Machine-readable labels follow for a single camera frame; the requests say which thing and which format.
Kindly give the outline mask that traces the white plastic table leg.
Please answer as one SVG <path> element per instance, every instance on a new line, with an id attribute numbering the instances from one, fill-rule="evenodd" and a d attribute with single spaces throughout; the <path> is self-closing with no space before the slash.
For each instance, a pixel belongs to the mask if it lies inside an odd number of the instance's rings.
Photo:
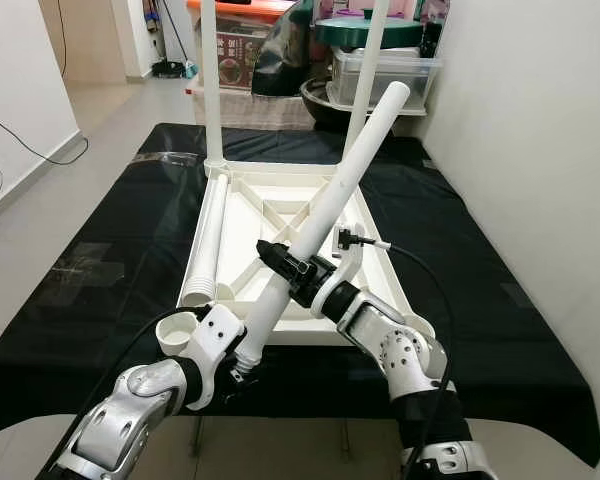
<path id="1" fill-rule="evenodd" d="M 207 305 L 216 298 L 219 247 L 228 187 L 230 177 L 227 173 L 217 173 L 209 180 L 177 306 Z"/>
<path id="2" fill-rule="evenodd" d="M 381 54 L 384 24 L 390 14 L 392 0 L 376 0 L 369 19 L 367 41 L 364 45 L 364 58 L 358 77 L 358 86 L 355 88 L 354 104 L 350 111 L 350 120 L 347 124 L 346 138 L 342 157 L 350 154 L 352 146 L 358 141 L 361 131 L 365 127 L 370 106 L 370 93 L 373 90 L 374 78 L 379 54 Z"/>
<path id="3" fill-rule="evenodd" d="M 346 140 L 350 145 L 345 148 L 331 183 L 314 198 L 312 214 L 305 220 L 297 238 L 288 247 L 288 252 L 295 259 L 308 260 L 318 252 L 323 239 L 335 225 L 338 215 L 359 187 L 361 177 L 409 96 L 410 88 L 405 83 L 392 82 L 383 92 L 372 114 L 365 113 L 364 108 L 352 111 L 351 119 L 354 122 L 361 120 L 363 124 L 358 128 L 352 127 L 347 133 Z M 246 316 L 246 335 L 235 349 L 237 374 L 248 375 L 260 364 L 269 334 L 273 332 L 274 325 L 281 319 L 282 312 L 290 302 L 286 280 L 278 274 L 269 276 L 263 292 Z"/>
<path id="4" fill-rule="evenodd" d="M 227 164 L 223 152 L 221 76 L 219 76 L 216 20 L 216 0 L 200 0 L 200 72 L 204 91 L 205 131 L 207 131 L 207 160 L 204 161 L 204 165 L 209 172 L 222 172 Z"/>

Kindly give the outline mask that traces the patterned beige bench cover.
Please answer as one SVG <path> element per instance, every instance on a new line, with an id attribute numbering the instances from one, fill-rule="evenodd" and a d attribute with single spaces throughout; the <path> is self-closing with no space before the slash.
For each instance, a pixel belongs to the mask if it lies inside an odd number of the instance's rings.
<path id="1" fill-rule="evenodd" d="M 219 125 L 254 131 L 310 131 L 315 120 L 300 96 L 254 95 L 249 90 L 221 87 Z"/>

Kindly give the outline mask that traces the clear plastic storage container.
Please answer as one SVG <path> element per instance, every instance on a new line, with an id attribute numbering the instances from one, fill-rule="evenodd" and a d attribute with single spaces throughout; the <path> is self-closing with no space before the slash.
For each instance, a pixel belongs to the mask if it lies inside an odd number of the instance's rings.
<path id="1" fill-rule="evenodd" d="M 349 106 L 356 100 L 361 67 L 365 52 L 363 47 L 354 50 L 335 49 L 331 68 L 331 81 L 327 83 L 327 93 L 332 104 Z M 368 108 L 376 108 L 384 91 L 393 82 L 404 83 L 410 95 L 402 105 L 406 115 L 425 115 L 425 100 L 431 91 L 434 74 L 441 68 L 441 61 L 434 58 L 420 58 L 416 47 L 396 47 L 384 49 L 379 54 L 374 79 L 370 87 Z"/>

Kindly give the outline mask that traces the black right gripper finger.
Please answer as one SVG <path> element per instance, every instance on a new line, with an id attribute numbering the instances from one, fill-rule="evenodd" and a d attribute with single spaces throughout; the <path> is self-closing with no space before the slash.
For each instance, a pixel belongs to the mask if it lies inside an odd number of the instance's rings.
<path id="1" fill-rule="evenodd" d="M 286 244 L 258 239 L 255 243 L 255 251 L 263 265 L 290 285 L 303 282 L 304 276 L 308 274 L 306 260 L 292 256 Z"/>

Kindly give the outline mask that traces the pink plastic box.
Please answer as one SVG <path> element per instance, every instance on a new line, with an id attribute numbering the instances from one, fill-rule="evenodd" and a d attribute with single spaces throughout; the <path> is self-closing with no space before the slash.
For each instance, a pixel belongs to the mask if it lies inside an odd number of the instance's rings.
<path id="1" fill-rule="evenodd" d="M 378 0 L 319 0 L 320 17 L 364 17 Z M 422 23 L 445 22 L 451 0 L 388 0 L 388 17 L 419 20 Z"/>

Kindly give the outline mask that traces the white plastic children table top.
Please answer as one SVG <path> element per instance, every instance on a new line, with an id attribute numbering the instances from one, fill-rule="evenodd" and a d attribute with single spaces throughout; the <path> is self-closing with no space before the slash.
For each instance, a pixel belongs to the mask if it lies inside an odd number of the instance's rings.
<path id="1" fill-rule="evenodd" d="M 187 257 L 184 282 L 177 293 L 177 306 L 224 305 L 233 314 L 246 319 L 267 283 L 267 271 L 254 246 L 258 239 L 290 244 L 299 238 L 306 220 L 312 216 L 312 201 L 326 191 L 335 177 L 335 165 L 245 163 L 230 161 L 226 173 L 210 173 L 207 191 L 201 201 L 221 207 L 219 239 L 204 241 L 205 224 L 212 218 L 210 206 L 195 212 L 195 241 Z M 338 229 L 355 230 L 359 236 L 386 241 L 373 219 L 367 202 L 369 189 L 352 193 L 335 227 L 318 248 L 323 259 L 340 265 L 336 247 Z M 397 278 L 391 253 L 378 247 L 363 246 L 360 270 L 350 282 L 382 298 L 387 305 L 405 316 L 405 323 L 419 332 L 436 334 L 428 320 L 416 315 Z M 280 320 L 269 334 L 267 346 L 340 346 L 350 342 L 336 332 L 331 320 L 320 319 L 295 302 L 288 303 Z"/>

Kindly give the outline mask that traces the clear tape strip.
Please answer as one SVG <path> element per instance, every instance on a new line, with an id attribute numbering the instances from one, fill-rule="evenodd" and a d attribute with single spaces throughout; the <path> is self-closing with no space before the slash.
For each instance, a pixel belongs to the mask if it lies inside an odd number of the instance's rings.
<path id="1" fill-rule="evenodd" d="M 198 166 L 203 164 L 205 156 L 201 154 L 191 154 L 191 152 L 140 152 L 131 160 L 135 163 L 162 163 L 175 166 Z"/>

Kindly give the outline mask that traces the green pot lid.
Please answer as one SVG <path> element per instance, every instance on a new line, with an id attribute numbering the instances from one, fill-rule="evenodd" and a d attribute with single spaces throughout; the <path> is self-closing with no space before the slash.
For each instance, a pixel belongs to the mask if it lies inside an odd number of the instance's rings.
<path id="1" fill-rule="evenodd" d="M 364 9 L 358 17 L 336 15 L 315 23 L 315 40 L 332 47 L 364 49 L 372 31 L 373 10 Z M 379 47 L 381 49 L 409 49 L 422 42 L 425 27 L 418 20 L 392 17 L 384 19 Z"/>

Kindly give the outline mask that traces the black wok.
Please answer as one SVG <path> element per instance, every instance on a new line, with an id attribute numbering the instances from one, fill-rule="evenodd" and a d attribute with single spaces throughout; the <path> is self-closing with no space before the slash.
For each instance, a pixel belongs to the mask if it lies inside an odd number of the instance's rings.
<path id="1" fill-rule="evenodd" d="M 300 86 L 300 97 L 312 116 L 314 131 L 346 134 L 352 106 L 329 99 L 328 79 L 306 79 Z"/>

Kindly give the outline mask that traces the storage box with orange lid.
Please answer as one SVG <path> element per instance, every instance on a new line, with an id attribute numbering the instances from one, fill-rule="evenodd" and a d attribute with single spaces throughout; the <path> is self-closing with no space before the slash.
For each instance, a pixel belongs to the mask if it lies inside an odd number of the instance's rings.
<path id="1" fill-rule="evenodd" d="M 216 0 L 219 86 L 250 90 L 265 38 L 295 3 L 296 0 Z"/>

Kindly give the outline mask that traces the black glossy tablecloth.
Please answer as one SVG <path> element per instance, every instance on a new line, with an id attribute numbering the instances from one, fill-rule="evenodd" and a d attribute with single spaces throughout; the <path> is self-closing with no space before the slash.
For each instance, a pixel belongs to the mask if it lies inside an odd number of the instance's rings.
<path id="1" fill-rule="evenodd" d="M 204 155 L 204 129 L 155 125 L 137 154 L 160 151 Z M 125 278 L 70 297 L 50 289 L 47 271 L 0 334 L 0 431 L 72 415 L 98 401 L 94 384 L 105 372 L 157 360 L 157 343 L 136 333 L 175 305 L 205 187 L 200 165 L 123 169 L 59 257 L 77 243 L 112 243 L 105 257 L 125 264 Z M 361 188 L 387 230 L 381 236 L 422 257 L 440 278 L 433 284 L 413 262 L 392 261 L 411 306 L 456 343 L 454 384 L 465 415 L 536 429 L 596 466 L 600 426 L 591 389 L 422 142 L 384 141 Z M 384 379 L 351 347 L 271 346 L 255 374 L 255 387 L 208 415 L 391 415 Z"/>

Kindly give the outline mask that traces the black plastic bag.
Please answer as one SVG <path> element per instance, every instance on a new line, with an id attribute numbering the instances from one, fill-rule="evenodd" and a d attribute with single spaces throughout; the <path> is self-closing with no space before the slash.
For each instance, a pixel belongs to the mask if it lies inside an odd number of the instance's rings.
<path id="1" fill-rule="evenodd" d="M 309 36 L 315 0 L 297 0 L 274 22 L 251 73 L 251 92 L 269 97 L 299 95 L 308 77 Z"/>

